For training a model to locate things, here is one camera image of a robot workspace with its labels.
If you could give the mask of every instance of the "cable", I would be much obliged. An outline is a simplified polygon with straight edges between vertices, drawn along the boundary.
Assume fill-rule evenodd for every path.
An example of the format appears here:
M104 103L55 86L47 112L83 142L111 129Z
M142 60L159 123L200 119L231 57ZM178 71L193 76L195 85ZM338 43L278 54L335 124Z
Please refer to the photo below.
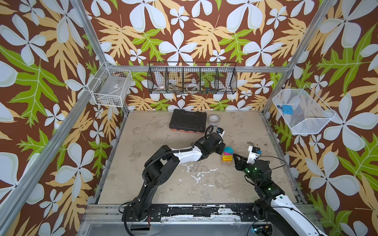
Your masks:
M274 170L274 169L278 169L278 168L284 167L284 166L287 164L285 160L283 160L283 159L281 159L281 158L278 158L278 157L274 157L274 156L259 156L258 158L260 158L260 157L273 157L273 158L276 158L276 159L278 159L278 160L281 160L281 161L283 161L283 162L285 163L285 164L280 165L279 167L275 167L275 168L273 168L273 169L271 169L271 170Z
M205 134L211 134L214 130L214 126L213 125L209 125L207 128L206 128L206 131L205 131Z
M319 236L324 236L323 234L319 233L319 230L317 229L317 227L306 216L304 216L301 212L297 211L296 209L294 209L292 207L272 207L272 208L288 208L288 209L290 209L292 211L297 212L298 214L300 214L301 216L303 216L308 222L310 222L310 224L316 229L316 232L318 233Z
M255 184L252 183L252 182L250 182L249 180L247 180L246 177L247 177L247 175L244 175L244 179L245 179L248 183L250 183L250 184L252 184L253 186L255 186Z
M125 213L125 221L123 222L124 226L125 226L125 229L126 229L126 232L130 235L130 236L135 236L131 233L131 231L128 229L127 227L127 220L126 220L126 214L127 214L127 209L129 208L130 204L133 203L133 202L136 202L136 200L133 200L129 203L127 203L127 206L125 207L125 209L123 210L123 212Z
M247 236L248 236L248 233L249 233L249 231L251 230L251 228L252 228L252 226L257 222L257 221L259 221L258 219L255 221L255 222L253 222L253 224L251 224L251 226L248 228L248 231L247 231Z

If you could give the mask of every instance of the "wire mesh basket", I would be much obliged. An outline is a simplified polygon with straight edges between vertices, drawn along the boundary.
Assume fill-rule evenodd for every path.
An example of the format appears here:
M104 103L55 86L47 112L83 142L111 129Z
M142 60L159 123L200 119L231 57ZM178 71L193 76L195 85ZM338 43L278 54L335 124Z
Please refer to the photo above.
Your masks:
M237 89L235 66L204 62L203 66L168 66L153 62L147 73L149 93L234 94Z
M305 88L283 89L273 98L274 105L293 135L318 134L336 114L315 92L307 87L311 91L309 94ZM285 114L280 109L283 105L290 105L293 113Z
M97 105L122 107L132 82L131 71L114 67L98 70L97 79L90 90Z

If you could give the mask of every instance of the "yellow block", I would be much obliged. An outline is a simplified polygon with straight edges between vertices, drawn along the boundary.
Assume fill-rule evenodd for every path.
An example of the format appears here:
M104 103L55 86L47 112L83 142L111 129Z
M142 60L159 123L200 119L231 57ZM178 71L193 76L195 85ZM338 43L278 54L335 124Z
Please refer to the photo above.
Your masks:
M224 162L232 162L232 156L222 156L222 160Z

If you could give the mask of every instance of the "stained floor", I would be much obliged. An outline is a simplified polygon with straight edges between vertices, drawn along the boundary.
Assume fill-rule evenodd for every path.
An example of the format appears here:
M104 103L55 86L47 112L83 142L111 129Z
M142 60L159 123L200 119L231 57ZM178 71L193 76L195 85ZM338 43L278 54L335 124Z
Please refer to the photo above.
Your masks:
M171 112L131 112L127 118L113 162L101 193L99 204L121 204L133 200L139 193L144 163L162 145L170 148L189 147L203 134L185 133L169 129ZM227 147L248 156L248 146L261 148L263 155L277 156L260 114L256 111L208 112L220 117L219 127ZM280 166L270 160L270 167ZM252 185L244 180L234 162L225 163L213 153L199 162L178 165L166 183L159 186L152 203L241 203L254 202L259 197ZM295 202L293 191L283 168L273 170L273 181Z

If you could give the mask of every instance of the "black wire basket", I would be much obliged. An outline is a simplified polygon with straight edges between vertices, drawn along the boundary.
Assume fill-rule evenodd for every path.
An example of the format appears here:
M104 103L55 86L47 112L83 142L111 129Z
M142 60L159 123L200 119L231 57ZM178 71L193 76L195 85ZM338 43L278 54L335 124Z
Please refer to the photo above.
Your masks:
M169 66L167 62L149 62L147 73L149 93L234 94L236 92L236 63L222 63L224 66L211 62L196 63L200 65Z

